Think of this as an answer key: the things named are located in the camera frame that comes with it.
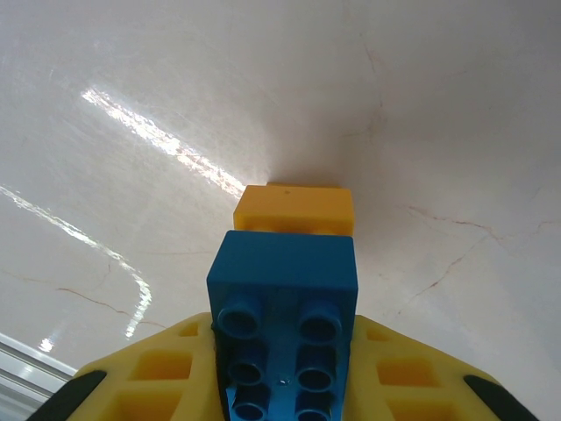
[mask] white surface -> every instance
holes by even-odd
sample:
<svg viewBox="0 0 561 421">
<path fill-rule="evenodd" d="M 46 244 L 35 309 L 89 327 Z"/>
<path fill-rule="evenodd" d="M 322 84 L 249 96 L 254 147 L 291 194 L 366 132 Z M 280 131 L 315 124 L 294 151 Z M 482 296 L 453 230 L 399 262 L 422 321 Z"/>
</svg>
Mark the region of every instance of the white surface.
<svg viewBox="0 0 561 421">
<path fill-rule="evenodd" d="M 248 183 L 339 183 L 359 313 L 561 390 L 555 0 L 2 1 L 0 331 L 73 367 L 209 308 Z"/>
</svg>

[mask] yellow rectangular slot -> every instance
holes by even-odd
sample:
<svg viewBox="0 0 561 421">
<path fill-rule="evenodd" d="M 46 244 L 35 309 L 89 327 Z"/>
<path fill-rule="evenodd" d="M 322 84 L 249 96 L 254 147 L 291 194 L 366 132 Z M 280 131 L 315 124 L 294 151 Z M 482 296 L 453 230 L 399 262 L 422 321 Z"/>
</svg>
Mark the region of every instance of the yellow rectangular slot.
<svg viewBox="0 0 561 421">
<path fill-rule="evenodd" d="M 440 386 L 430 362 L 422 357 L 380 360 L 378 378 L 380 384 L 393 386 Z"/>
<path fill-rule="evenodd" d="M 247 186 L 234 211 L 234 227 L 242 231 L 351 236 L 351 191 L 278 184 Z"/>
<path fill-rule="evenodd" d="M 388 402 L 395 421 L 463 421 L 453 404 L 430 401 Z"/>
</svg>

